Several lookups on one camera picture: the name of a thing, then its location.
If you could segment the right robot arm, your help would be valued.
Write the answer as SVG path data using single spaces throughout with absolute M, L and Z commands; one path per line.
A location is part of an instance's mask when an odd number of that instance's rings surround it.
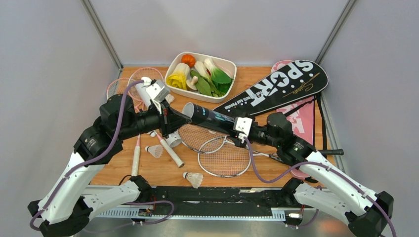
M 397 235 L 391 221 L 393 196 L 385 191 L 377 193 L 339 170 L 314 146 L 295 135 L 282 113 L 270 114 L 265 126 L 248 117 L 236 117 L 232 130 L 244 145 L 255 142 L 276 148 L 290 169 L 300 169 L 329 189 L 318 191 L 292 178 L 283 187 L 285 205 L 300 203 L 319 209 L 345 223 L 357 237 L 380 237 L 386 227 L 394 237 Z

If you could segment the black shuttlecock tube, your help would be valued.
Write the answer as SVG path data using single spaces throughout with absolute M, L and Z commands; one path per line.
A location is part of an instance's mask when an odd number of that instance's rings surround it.
M 234 119 L 194 103 L 187 103 L 182 113 L 190 118 L 191 124 L 217 131 L 229 136 L 235 136 Z

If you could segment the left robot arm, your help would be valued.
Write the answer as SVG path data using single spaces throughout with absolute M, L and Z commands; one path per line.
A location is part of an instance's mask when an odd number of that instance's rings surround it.
M 148 203 L 151 186 L 139 175 L 90 197 L 83 195 L 83 191 L 112 157 L 122 151 L 124 140 L 156 129 L 167 136 L 191 121 L 165 101 L 160 109 L 151 105 L 147 111 L 136 112 L 133 100 L 122 95 L 110 97 L 99 111 L 99 117 L 75 143 L 61 179 L 45 198 L 28 205 L 33 218 L 42 218 L 37 231 L 45 237 L 69 237 L 113 207 L 135 201 L 141 205 Z

